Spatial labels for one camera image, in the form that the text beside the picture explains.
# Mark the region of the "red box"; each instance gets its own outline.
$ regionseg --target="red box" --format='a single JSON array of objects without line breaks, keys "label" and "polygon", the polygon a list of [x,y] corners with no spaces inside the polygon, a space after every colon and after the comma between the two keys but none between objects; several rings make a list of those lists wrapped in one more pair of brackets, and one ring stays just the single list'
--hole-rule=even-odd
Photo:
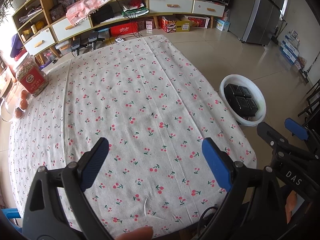
[{"label": "red box", "polygon": [[121,24],[118,26],[113,26],[110,28],[110,32],[111,32],[112,36],[137,33],[138,32],[138,24],[136,22],[133,22],[133,23]]}]

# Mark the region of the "glass jar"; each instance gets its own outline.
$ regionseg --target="glass jar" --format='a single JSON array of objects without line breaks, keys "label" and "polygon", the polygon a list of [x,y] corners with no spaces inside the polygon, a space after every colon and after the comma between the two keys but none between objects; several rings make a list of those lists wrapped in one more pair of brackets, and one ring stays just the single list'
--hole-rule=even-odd
[{"label": "glass jar", "polygon": [[1,91],[0,98],[0,116],[5,122],[11,122],[13,118],[22,118],[31,102],[30,93],[21,83],[13,83],[11,79]]},{"label": "glass jar", "polygon": [[17,61],[13,71],[16,73],[16,79],[34,97],[49,84],[47,75],[39,69],[35,57],[28,52]]}]

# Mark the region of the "pink cloth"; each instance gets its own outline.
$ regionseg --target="pink cloth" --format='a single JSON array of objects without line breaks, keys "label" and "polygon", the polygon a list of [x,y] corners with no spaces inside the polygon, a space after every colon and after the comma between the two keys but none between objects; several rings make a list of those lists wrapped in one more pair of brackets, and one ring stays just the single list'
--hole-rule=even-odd
[{"label": "pink cloth", "polygon": [[80,0],[67,8],[66,16],[71,25],[76,25],[111,0]]}]

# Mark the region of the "cherry print tablecloth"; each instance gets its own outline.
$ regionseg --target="cherry print tablecloth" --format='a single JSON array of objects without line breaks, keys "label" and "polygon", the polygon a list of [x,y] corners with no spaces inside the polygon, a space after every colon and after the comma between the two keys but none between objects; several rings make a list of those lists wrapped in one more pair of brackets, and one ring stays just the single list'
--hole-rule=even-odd
[{"label": "cherry print tablecloth", "polygon": [[[65,167],[100,137],[110,152],[85,195],[112,236],[145,225],[155,237],[172,233],[221,204],[226,192],[202,155],[205,137],[256,167],[217,92],[162,35],[83,54],[48,75],[47,88],[11,126],[10,175],[22,216],[36,169]],[[70,226],[79,229],[59,194]]]}]

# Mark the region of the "refrigerator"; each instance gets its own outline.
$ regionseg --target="refrigerator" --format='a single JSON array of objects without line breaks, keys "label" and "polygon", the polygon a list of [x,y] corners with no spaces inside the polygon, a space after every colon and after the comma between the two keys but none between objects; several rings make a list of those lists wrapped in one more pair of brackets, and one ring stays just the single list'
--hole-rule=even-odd
[{"label": "refrigerator", "polygon": [[233,0],[229,31],[241,41],[268,45],[284,0]]}]

